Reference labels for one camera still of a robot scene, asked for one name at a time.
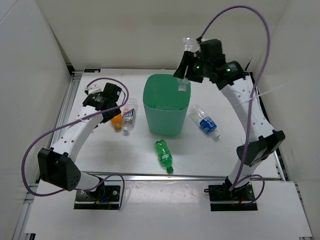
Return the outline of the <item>orange plastic bottle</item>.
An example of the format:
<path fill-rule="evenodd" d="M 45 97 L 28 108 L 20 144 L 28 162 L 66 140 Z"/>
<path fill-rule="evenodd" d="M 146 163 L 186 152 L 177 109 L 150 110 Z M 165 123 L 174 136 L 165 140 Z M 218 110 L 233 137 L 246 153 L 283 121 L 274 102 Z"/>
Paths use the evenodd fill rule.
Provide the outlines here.
<path fill-rule="evenodd" d="M 118 114 L 111 119 L 111 124 L 115 131 L 120 131 L 122 129 L 122 115 Z"/>

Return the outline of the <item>green plastic bottle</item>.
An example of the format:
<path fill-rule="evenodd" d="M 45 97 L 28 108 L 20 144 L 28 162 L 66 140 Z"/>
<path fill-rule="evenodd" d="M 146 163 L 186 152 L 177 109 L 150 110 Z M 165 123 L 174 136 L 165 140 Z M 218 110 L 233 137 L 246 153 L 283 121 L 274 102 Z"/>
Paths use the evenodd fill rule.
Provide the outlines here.
<path fill-rule="evenodd" d="M 174 172 L 173 157 L 166 141 L 163 139 L 156 141 L 154 143 L 154 148 L 160 164 L 166 169 L 168 174 L 172 174 Z"/>

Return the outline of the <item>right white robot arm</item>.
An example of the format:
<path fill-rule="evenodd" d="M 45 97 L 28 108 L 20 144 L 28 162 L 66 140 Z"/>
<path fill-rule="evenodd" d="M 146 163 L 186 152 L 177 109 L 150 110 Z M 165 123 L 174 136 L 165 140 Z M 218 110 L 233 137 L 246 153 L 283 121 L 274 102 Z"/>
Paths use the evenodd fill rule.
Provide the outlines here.
<path fill-rule="evenodd" d="M 253 99 L 255 87 L 241 65 L 226 62 L 220 40 L 199 41 L 197 51 L 193 51 L 189 37 L 183 39 L 183 45 L 183 56 L 173 76 L 182 83 L 202 83 L 208 78 L 226 97 L 245 130 L 245 143 L 236 149 L 238 161 L 225 179 L 226 197 L 236 200 L 257 166 L 279 147 L 285 134 L 275 130 Z"/>

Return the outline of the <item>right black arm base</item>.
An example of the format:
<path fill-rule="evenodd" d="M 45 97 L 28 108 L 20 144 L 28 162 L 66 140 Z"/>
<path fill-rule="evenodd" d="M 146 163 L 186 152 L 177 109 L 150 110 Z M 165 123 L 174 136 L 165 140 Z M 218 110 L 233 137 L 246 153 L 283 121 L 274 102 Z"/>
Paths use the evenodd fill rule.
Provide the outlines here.
<path fill-rule="evenodd" d="M 210 184 L 203 191 L 208 194 L 211 212 L 257 211 L 255 194 L 250 183 L 229 191 L 229 183 Z"/>

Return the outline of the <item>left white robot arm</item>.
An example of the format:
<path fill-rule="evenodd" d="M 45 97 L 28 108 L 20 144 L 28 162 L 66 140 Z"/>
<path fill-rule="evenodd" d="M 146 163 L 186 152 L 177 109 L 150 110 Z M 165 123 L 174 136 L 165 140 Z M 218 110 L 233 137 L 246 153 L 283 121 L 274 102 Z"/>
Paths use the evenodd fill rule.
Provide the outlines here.
<path fill-rule="evenodd" d="M 37 155 L 40 178 L 44 182 L 67 191 L 87 190 L 93 200 L 103 198 L 105 188 L 99 184 L 100 178 L 81 172 L 75 162 L 93 130 L 121 113 L 120 109 L 100 113 L 118 106 L 121 91 L 119 86 L 112 83 L 106 83 L 103 90 L 92 86 L 85 91 L 87 97 L 76 118 L 80 122 L 68 126 L 51 148 L 42 148 Z"/>

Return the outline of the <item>clear bottle blue white label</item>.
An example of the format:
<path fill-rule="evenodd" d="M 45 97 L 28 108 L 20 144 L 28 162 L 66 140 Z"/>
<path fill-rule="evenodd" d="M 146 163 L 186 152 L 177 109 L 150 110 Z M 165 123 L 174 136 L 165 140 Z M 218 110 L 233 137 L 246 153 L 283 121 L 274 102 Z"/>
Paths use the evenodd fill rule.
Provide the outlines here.
<path fill-rule="evenodd" d="M 135 98 L 129 98 L 124 106 L 122 113 L 122 132 L 125 136 L 128 136 L 130 134 L 130 131 L 135 125 L 137 109 L 137 100 Z"/>

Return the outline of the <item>clear plastic bottle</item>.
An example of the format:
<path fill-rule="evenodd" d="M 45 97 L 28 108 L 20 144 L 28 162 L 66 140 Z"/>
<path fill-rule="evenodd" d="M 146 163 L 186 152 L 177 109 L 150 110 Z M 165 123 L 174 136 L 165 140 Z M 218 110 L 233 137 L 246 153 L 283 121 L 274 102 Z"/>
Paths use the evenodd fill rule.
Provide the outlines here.
<path fill-rule="evenodd" d="M 183 44 L 184 44 L 184 51 L 190 51 L 192 53 L 193 52 L 193 40 L 190 37 L 185 37 L 183 39 Z M 185 92 L 187 90 L 187 84 L 190 82 L 188 80 L 187 76 L 187 72 L 189 70 L 189 68 L 191 67 L 192 63 L 193 63 L 194 57 L 191 61 L 191 63 L 189 64 L 189 66 L 187 67 L 187 71 L 185 73 L 184 78 L 176 78 L 177 82 L 178 82 L 178 91 L 179 92 Z"/>

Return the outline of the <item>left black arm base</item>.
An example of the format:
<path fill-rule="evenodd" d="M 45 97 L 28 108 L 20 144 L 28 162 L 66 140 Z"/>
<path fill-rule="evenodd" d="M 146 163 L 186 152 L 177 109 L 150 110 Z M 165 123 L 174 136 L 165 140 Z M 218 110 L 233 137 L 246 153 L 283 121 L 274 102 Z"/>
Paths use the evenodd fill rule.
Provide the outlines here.
<path fill-rule="evenodd" d="M 105 181 L 95 192 L 77 190 L 73 209 L 74 210 L 120 210 L 123 204 L 124 183 L 120 181 Z"/>

